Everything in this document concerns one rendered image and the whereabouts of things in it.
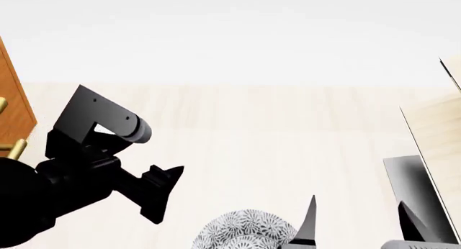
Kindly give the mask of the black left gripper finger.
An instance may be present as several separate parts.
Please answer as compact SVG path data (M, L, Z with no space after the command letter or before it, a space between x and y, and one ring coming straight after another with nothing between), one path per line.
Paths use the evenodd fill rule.
M155 225L164 220L169 195L176 186L184 166L177 166L162 170L152 165L148 172L143 173L141 179L145 181L144 199L141 203L140 213Z

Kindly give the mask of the light wooden cabinet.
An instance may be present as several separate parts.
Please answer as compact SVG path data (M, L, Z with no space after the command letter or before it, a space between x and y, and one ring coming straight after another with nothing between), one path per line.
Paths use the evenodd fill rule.
M461 244L461 54L439 62L454 91L400 110L449 226Z

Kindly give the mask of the orange-brown wooden cabinet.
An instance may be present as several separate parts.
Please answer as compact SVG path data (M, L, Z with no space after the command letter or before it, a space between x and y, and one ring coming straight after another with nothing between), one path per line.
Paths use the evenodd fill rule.
M0 112L0 147L14 145L20 139L26 140L37 120L1 38L0 99L7 102L6 108ZM8 151L0 149L0 158L7 155Z

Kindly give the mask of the white floral patterned plate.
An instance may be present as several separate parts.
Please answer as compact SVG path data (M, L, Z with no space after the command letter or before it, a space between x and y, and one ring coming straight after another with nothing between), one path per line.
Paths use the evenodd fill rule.
M275 214L241 209L211 220L191 249L278 249L296 234L297 229Z

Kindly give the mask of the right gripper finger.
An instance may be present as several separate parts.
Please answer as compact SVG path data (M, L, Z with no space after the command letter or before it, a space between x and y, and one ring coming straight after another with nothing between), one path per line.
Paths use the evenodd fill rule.
M316 249L315 224L317 204L312 196L307 214L296 236L287 244L287 249Z
M398 204L398 218L405 241L426 242L426 236L422 232L422 227L424 225L421 224L421 221L404 201L400 201Z

